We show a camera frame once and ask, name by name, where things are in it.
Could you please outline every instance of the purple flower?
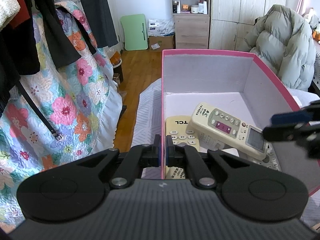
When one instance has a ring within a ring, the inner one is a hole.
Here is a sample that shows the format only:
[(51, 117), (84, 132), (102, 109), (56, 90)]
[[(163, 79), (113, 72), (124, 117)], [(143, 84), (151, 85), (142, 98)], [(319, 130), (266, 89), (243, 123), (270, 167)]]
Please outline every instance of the purple flower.
[(35, 40), (36, 40), (36, 43), (38, 43), (41, 39), (41, 36), (40, 36), (40, 32), (39, 32), (39, 27), (38, 27), (38, 24), (37, 24), (37, 21), (35, 18), (33, 18), (33, 30), (34, 30), (34, 33), (35, 33)]
[(80, 111), (88, 117), (91, 114), (91, 101), (90, 98), (83, 92), (77, 95), (77, 103)]
[(56, 9), (56, 11), (60, 20), (60, 24), (62, 25), (63, 31), (65, 33), (68, 33), (72, 25), (71, 15), (69, 13), (63, 13), (58, 9)]
[(21, 169), (35, 168), (38, 166), (38, 156), (27, 141), (23, 141), (21, 137), (18, 137), (12, 138), (12, 142), (10, 159), (14, 164)]
[(62, 136), (62, 139), (57, 141), (54, 140), (50, 144), (51, 148), (57, 148), (63, 150), (66, 146), (69, 146), (73, 142), (74, 129), (67, 128), (66, 126), (61, 126), (59, 129), (59, 134)]

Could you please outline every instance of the teal object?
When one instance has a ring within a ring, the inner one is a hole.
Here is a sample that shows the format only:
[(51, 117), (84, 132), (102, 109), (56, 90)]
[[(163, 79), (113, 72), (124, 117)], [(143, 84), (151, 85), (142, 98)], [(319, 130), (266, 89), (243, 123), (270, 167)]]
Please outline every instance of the teal object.
[(123, 30), (126, 50), (142, 50), (148, 48), (146, 16), (135, 14), (123, 16), (120, 19)]

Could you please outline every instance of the open storage box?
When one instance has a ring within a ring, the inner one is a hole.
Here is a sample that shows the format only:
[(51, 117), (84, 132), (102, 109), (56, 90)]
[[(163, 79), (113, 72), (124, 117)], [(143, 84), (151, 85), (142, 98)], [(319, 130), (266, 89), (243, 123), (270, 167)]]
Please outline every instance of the open storage box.
[[(162, 59), (162, 177), (165, 173), (165, 120), (192, 115), (207, 102), (263, 129), (274, 114), (299, 110), (276, 75), (255, 54), (207, 49), (164, 50)], [(303, 181), (312, 194), (320, 168), (293, 142), (273, 143), (282, 172)]]

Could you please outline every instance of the wooden drawer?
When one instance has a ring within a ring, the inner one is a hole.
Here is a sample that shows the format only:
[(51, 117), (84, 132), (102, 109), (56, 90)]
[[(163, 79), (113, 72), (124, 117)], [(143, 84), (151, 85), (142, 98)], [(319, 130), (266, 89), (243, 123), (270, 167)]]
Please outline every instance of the wooden drawer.
[(176, 48), (207, 49), (209, 41), (209, 23), (209, 16), (175, 16)]

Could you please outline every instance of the gray puffer jacket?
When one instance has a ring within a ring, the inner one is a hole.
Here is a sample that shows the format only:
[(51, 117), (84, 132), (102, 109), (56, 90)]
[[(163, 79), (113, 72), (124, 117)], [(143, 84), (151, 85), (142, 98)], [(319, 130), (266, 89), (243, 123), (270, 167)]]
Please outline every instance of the gray puffer jacket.
[(290, 8), (272, 6), (258, 19), (239, 50), (260, 57), (288, 88), (307, 91), (311, 85), (316, 60), (312, 30)]

